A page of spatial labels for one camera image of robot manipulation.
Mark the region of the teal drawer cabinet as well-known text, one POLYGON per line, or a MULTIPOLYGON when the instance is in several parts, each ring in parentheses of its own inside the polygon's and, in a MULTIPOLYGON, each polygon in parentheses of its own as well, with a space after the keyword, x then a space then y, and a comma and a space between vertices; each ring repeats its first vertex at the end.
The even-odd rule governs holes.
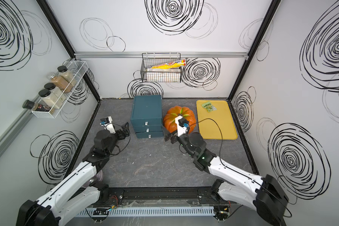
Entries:
POLYGON ((137 138, 162 137, 162 96, 135 96, 133 99, 131 124, 137 138))

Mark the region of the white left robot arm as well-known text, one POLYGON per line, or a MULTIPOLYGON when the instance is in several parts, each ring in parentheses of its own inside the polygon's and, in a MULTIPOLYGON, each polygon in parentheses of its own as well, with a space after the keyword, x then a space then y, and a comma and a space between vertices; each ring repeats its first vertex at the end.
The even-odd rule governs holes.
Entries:
POLYGON ((130 136, 129 124, 119 130, 104 129, 96 134, 94 146, 77 168, 53 189, 35 201, 26 201, 19 209, 18 226, 64 226, 88 206, 109 200, 109 187, 100 181, 83 185, 95 177, 114 156, 119 140, 130 136))

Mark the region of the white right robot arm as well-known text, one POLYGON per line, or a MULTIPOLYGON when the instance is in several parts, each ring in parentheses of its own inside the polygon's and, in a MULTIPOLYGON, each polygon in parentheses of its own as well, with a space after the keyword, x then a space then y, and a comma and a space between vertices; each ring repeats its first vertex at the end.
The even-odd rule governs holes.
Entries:
POLYGON ((227 163, 207 149, 199 133, 179 136, 173 132, 166 134, 164 140, 172 144, 179 142, 180 147, 193 158, 197 169, 220 178, 220 185, 215 187, 220 198, 255 210, 272 226, 286 224, 284 217, 289 198, 273 176, 262 177, 227 163))

